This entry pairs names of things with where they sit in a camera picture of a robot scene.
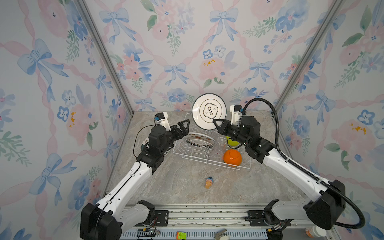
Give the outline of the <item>plate with fruit pattern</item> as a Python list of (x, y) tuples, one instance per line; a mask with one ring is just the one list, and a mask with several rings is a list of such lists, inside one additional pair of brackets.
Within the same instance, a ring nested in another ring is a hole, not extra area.
[(208, 149), (213, 148), (215, 140), (205, 134), (191, 132), (186, 136), (185, 142), (195, 147), (206, 147)]

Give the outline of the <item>white wire dish rack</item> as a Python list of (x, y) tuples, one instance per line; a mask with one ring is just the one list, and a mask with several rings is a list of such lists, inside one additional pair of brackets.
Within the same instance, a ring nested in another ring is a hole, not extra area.
[(238, 149), (242, 157), (242, 162), (239, 165), (227, 164), (224, 161), (224, 154), (231, 149), (227, 144), (227, 138), (216, 131), (206, 131), (199, 128), (191, 113), (187, 113), (185, 119), (190, 120), (190, 131), (187, 136), (175, 143), (174, 154), (185, 160), (223, 168), (236, 170), (251, 168), (251, 158), (246, 154), (245, 149)]

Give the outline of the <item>white plate black flower outline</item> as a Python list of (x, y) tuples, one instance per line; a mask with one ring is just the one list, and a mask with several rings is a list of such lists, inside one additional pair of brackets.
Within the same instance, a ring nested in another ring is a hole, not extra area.
[(227, 107), (224, 100), (212, 93), (199, 96), (192, 106), (192, 118), (195, 124), (206, 131), (215, 130), (214, 119), (225, 119)]

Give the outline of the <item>white plate green red rim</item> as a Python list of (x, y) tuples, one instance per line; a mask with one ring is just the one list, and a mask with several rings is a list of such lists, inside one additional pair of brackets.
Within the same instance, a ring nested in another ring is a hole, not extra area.
[(141, 145), (141, 151), (148, 148), (148, 145), (149, 145), (149, 138), (145, 138)]

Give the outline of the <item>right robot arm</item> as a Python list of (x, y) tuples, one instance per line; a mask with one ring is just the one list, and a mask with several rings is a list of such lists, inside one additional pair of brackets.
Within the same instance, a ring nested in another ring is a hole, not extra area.
[(317, 175), (305, 173), (295, 161), (284, 159), (277, 146), (260, 137), (260, 123), (253, 116), (242, 117), (238, 125), (224, 119), (214, 119), (218, 133), (240, 143), (246, 153), (259, 163), (277, 171), (299, 189), (307, 198), (303, 201), (272, 200), (263, 210), (262, 221), (275, 226), (289, 220), (311, 221), (330, 230), (345, 210), (345, 201), (321, 183)]

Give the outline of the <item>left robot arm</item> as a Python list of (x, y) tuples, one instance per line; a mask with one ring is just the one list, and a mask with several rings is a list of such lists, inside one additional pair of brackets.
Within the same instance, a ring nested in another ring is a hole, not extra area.
[(136, 157), (126, 176), (96, 204), (88, 203), (81, 212), (80, 238), (83, 240), (118, 240), (122, 233), (136, 225), (155, 223), (155, 206), (141, 200), (129, 210), (126, 204), (160, 167), (165, 153), (177, 140), (189, 134), (190, 121), (184, 120), (168, 127), (153, 125), (148, 142)]

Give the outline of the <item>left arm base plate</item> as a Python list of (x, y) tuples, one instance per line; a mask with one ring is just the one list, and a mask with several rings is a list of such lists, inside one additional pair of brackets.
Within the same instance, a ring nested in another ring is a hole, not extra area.
[(150, 221), (139, 223), (135, 227), (167, 227), (169, 222), (169, 211), (168, 210), (155, 210), (153, 214), (150, 215)]

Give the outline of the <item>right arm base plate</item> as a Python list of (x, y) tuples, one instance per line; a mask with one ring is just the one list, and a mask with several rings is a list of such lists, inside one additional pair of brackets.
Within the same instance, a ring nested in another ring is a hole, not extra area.
[(249, 222), (251, 227), (272, 227), (278, 228), (285, 225), (290, 226), (292, 220), (279, 220), (272, 212), (265, 212), (263, 210), (250, 210), (247, 211), (247, 216), (244, 218)]

